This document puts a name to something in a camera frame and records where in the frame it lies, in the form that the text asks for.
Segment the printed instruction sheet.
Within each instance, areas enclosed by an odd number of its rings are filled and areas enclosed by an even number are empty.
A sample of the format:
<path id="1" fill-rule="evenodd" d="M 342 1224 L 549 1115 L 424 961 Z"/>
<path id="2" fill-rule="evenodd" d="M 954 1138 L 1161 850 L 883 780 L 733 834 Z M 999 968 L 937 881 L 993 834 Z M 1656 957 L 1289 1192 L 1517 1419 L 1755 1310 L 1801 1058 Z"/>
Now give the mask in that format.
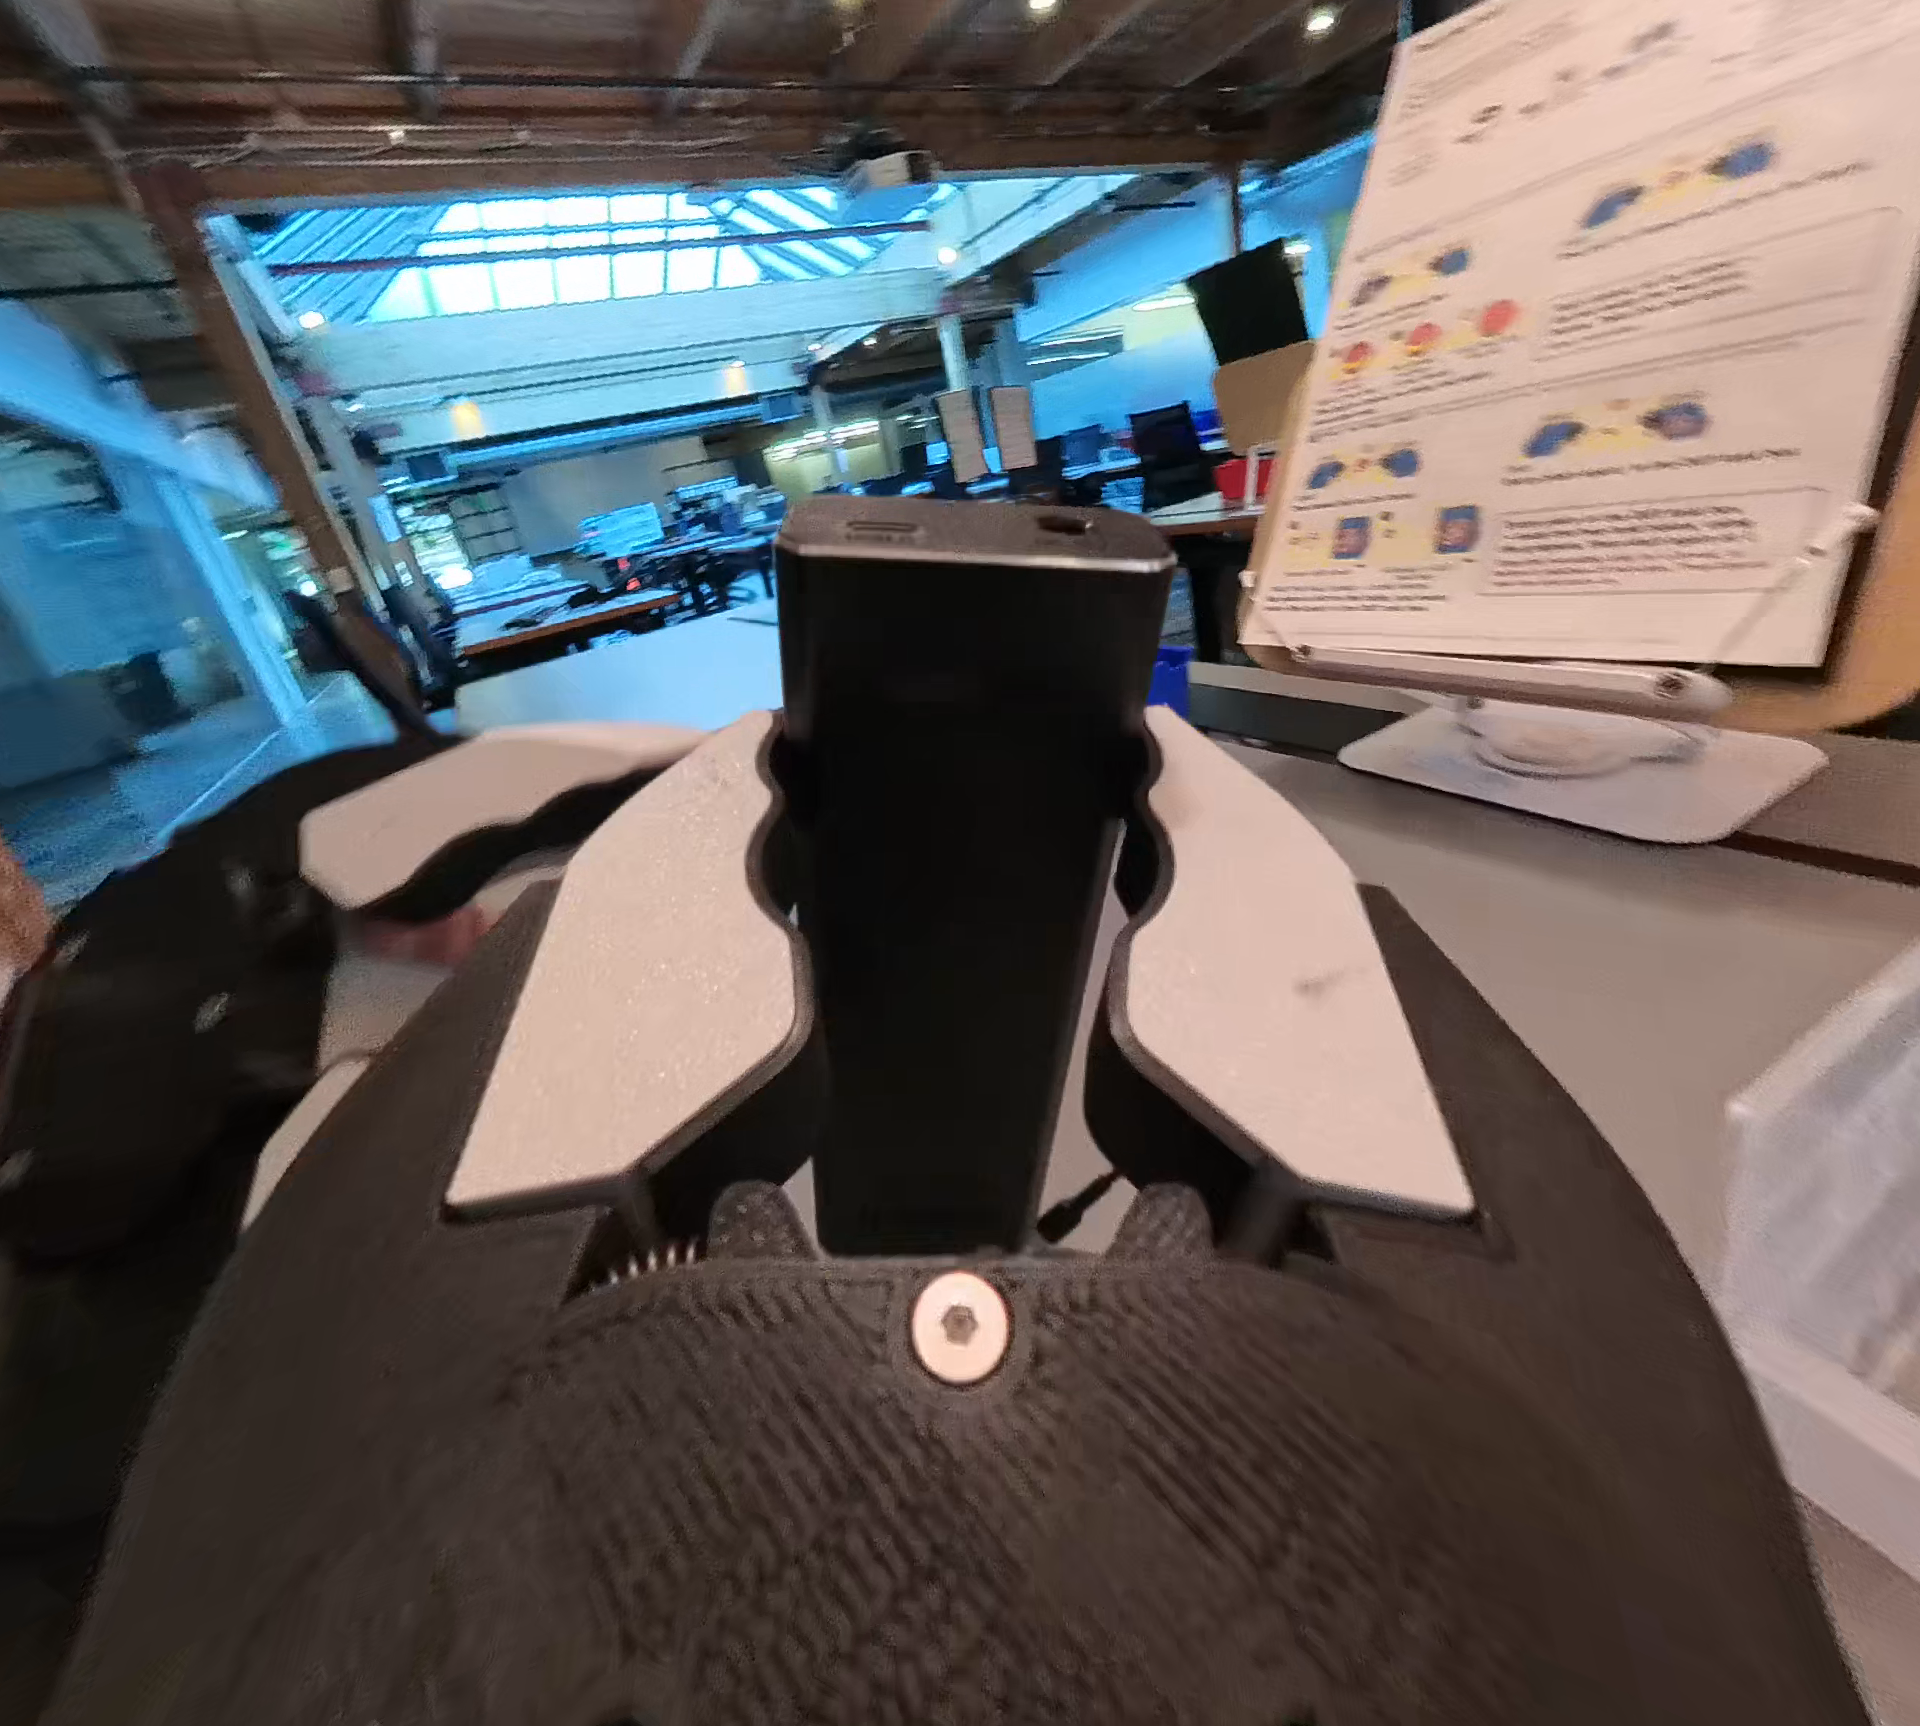
<path id="1" fill-rule="evenodd" d="M 1812 668 L 1918 306 L 1918 0 L 1478 0 L 1399 48 L 1265 645 Z"/>

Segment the black usb hub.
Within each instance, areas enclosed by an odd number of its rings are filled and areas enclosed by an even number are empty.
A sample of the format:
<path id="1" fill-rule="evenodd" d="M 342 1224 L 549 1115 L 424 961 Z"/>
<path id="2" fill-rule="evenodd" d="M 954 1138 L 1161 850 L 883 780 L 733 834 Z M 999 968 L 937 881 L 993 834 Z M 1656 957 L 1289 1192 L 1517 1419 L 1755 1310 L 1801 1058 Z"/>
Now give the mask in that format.
<path id="1" fill-rule="evenodd" d="M 968 1260 L 1035 1229 L 1171 579 L 1130 510 L 787 510 L 777 758 L 830 1069 L 830 1255 Z"/>

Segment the brown cardboard backing board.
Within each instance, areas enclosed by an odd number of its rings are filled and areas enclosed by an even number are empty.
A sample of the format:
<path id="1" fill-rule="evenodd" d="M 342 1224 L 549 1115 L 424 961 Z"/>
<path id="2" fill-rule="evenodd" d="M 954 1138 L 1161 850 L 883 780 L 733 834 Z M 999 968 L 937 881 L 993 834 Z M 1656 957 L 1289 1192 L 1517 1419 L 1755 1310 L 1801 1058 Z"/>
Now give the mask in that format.
<path id="1" fill-rule="evenodd" d="M 1274 449 L 1285 464 L 1315 346 L 1278 346 L 1216 368 L 1216 403 L 1238 454 Z M 1918 346 L 1893 381 L 1893 452 L 1878 520 L 1852 537 L 1837 620 L 1815 668 L 1735 668 L 1735 703 L 1716 727 L 1767 735 L 1844 733 L 1918 694 Z"/>

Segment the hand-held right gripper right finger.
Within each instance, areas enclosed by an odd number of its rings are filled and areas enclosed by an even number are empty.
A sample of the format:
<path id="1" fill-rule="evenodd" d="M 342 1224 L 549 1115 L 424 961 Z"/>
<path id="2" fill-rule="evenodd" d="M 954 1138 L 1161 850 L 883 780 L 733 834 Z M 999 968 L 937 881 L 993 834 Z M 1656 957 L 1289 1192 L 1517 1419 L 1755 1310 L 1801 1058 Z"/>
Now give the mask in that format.
<path id="1" fill-rule="evenodd" d="M 1216 1251 L 1278 1265 L 1325 1214 L 1471 1229 L 1478 1202 L 1355 875 L 1182 714 L 1145 717 L 1089 1126 Z"/>

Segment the white sheet stand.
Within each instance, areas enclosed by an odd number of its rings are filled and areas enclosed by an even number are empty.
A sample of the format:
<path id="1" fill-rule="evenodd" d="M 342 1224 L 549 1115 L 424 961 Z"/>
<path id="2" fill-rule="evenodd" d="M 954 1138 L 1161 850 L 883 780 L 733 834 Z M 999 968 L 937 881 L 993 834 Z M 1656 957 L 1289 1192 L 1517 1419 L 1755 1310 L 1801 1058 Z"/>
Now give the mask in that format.
<path id="1" fill-rule="evenodd" d="M 1350 743 L 1353 773 L 1634 845 L 1722 845 L 1828 769 L 1828 749 L 1722 727 L 1735 689 L 1685 664 L 1522 661 L 1298 641 L 1318 679 L 1425 708 Z"/>

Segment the person's left hand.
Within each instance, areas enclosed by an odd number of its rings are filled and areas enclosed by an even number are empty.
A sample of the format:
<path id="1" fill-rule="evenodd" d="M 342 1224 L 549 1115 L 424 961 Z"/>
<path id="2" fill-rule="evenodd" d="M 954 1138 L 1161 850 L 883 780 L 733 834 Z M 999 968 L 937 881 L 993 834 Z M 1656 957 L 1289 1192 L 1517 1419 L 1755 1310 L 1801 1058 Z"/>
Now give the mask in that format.
<path id="1" fill-rule="evenodd" d="M 417 968 L 460 968 L 466 952 L 491 932 L 493 917 L 480 907 L 457 907 L 427 922 L 364 917 L 358 943 L 376 961 Z"/>

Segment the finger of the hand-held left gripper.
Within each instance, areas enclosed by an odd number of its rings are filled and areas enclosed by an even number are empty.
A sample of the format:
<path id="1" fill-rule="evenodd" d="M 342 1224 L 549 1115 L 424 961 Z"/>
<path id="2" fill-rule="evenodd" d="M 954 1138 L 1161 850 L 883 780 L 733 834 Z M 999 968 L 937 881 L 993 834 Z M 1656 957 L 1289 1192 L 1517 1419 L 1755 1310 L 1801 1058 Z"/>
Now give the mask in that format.
<path id="1" fill-rule="evenodd" d="M 725 810 L 683 808 L 654 784 L 705 733 L 635 722 L 515 724 L 315 808 L 298 821 L 298 875 L 342 911 L 435 922 L 530 855 L 567 855 L 574 915 L 640 904 L 705 907 L 739 887 L 739 838 Z"/>

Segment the clear acrylic box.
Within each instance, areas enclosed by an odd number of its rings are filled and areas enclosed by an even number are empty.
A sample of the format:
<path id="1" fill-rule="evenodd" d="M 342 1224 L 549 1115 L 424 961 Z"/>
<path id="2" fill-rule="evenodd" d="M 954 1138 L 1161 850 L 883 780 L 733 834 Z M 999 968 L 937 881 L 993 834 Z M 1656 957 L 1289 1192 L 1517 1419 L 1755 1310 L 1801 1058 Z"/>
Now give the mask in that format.
<path id="1" fill-rule="evenodd" d="M 1801 1499 L 1918 1574 L 1918 943 L 1725 1114 L 1716 1308 Z"/>

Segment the grey desk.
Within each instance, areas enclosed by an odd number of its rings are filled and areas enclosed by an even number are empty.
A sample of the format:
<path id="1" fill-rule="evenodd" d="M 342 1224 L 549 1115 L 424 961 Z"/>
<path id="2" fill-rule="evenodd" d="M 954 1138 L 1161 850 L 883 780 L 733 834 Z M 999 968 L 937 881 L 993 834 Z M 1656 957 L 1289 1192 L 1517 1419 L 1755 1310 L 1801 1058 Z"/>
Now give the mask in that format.
<path id="1" fill-rule="evenodd" d="M 1918 887 L 1899 897 L 1858 870 L 1609 845 L 1353 769 L 1270 763 L 1239 740 L 1222 749 L 1278 788 L 1360 884 L 1406 904 L 1595 1119 L 1695 1272 L 1716 1272 L 1722 1255 L 1729 1103 L 1918 943 Z M 530 884 L 431 997 L 480 1034 L 466 1064 L 480 1095 L 561 877 Z M 1125 922 L 1117 858 L 1104 900 L 1064 1085 L 1089 1085 L 1097 986 Z M 1401 952 L 1386 961 L 1443 1099 L 1437 1009 L 1421 1003 Z"/>

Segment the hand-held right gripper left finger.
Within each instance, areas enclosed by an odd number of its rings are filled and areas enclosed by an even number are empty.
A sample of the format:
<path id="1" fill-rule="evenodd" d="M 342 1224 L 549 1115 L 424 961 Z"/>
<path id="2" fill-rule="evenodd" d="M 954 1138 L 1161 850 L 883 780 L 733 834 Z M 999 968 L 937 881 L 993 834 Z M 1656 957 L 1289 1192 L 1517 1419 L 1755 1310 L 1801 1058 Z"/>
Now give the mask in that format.
<path id="1" fill-rule="evenodd" d="M 777 740 L 777 714 L 736 717 L 573 855 L 446 1186 L 457 1219 L 610 1205 L 678 1236 L 725 1186 L 805 1171 L 827 1060 Z"/>

